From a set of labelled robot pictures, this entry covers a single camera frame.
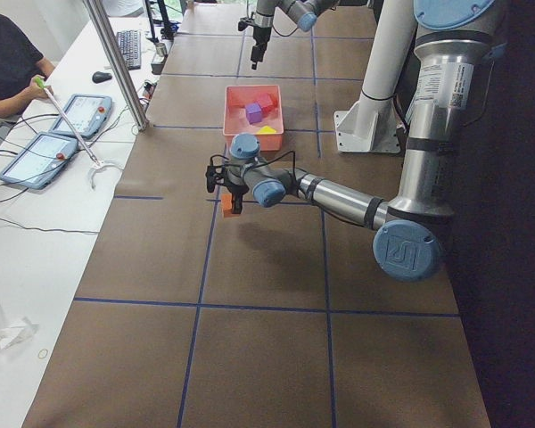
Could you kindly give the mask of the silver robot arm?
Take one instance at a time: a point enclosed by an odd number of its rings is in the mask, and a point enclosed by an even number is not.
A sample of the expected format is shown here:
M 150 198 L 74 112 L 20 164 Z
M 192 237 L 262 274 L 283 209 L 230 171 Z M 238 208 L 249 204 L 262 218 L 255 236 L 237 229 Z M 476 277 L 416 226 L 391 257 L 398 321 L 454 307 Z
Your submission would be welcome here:
M 225 187 L 235 214 L 246 194 L 263 207 L 295 196 L 372 230 L 374 258 L 387 275 L 406 282 L 435 275 L 449 245 L 449 190 L 474 71 L 504 49 L 507 11 L 505 1 L 383 3 L 360 96 L 335 113 L 334 129 L 340 152 L 402 156 L 394 198 L 277 169 L 249 131 L 210 158 L 208 191 Z
M 258 63 L 263 62 L 271 37 L 276 9 L 280 9 L 290 18 L 298 29 L 310 31 L 317 18 L 325 11 L 337 6 L 339 1 L 333 0 L 264 0 L 256 3 L 255 11 L 249 17 L 243 17 L 238 22 L 238 30 L 253 28 L 255 45 L 251 49 L 251 68 L 257 69 Z

